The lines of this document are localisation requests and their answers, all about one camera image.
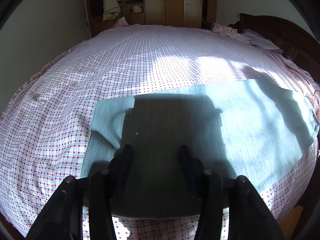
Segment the wall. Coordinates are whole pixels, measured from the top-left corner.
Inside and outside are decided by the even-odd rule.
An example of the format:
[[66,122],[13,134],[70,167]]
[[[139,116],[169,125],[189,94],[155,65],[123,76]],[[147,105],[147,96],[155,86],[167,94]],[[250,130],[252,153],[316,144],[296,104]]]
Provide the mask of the wall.
[[217,0],[216,22],[222,25],[235,23],[236,13],[271,15],[294,22],[312,36],[305,20],[289,0]]
[[23,0],[0,30],[0,115],[34,73],[87,39],[84,0]]

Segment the blue cloth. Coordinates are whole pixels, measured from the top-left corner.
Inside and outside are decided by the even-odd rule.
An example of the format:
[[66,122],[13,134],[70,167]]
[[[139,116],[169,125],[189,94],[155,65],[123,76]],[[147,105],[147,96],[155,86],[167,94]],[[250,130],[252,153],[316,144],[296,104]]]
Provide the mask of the blue cloth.
[[191,216],[201,202],[187,192],[177,160],[181,145],[205,168],[229,178],[245,175],[261,192],[300,160],[318,130],[308,99],[264,77],[104,100],[95,106],[81,177],[131,144],[134,161],[112,213]]

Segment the wardrobe door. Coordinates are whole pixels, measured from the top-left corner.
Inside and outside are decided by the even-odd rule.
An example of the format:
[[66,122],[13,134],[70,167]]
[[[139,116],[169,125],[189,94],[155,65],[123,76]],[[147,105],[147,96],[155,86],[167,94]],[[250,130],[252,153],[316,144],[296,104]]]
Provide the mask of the wardrobe door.
[[183,0],[165,0],[165,25],[183,27]]
[[165,25],[165,1],[144,0],[147,25]]
[[207,21],[210,23],[216,22],[217,0],[208,0]]
[[183,26],[201,29],[202,0],[183,1]]

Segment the wooden headboard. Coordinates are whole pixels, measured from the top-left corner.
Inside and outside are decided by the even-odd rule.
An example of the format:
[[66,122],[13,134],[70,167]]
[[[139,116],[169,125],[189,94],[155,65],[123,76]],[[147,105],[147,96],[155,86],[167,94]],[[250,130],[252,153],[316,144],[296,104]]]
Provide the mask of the wooden headboard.
[[300,68],[320,82],[320,44],[295,23],[274,16],[240,14],[245,29],[258,32],[281,48]]

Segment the checkered bedsheet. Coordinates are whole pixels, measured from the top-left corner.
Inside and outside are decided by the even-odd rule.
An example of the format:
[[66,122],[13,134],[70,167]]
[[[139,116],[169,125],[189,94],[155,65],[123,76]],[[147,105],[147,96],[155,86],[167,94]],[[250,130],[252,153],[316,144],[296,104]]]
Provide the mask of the checkered bedsheet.
[[[260,76],[304,94],[320,118],[320,88],[293,62],[210,31],[118,26],[84,41],[25,83],[1,116],[1,213],[25,236],[61,181],[80,177],[97,101]],[[261,192],[277,220],[303,194],[317,151],[315,140],[287,175]],[[83,221],[89,238],[86,212]],[[114,225],[118,239],[192,239],[197,221],[114,218]],[[221,238],[227,233],[225,210]]]

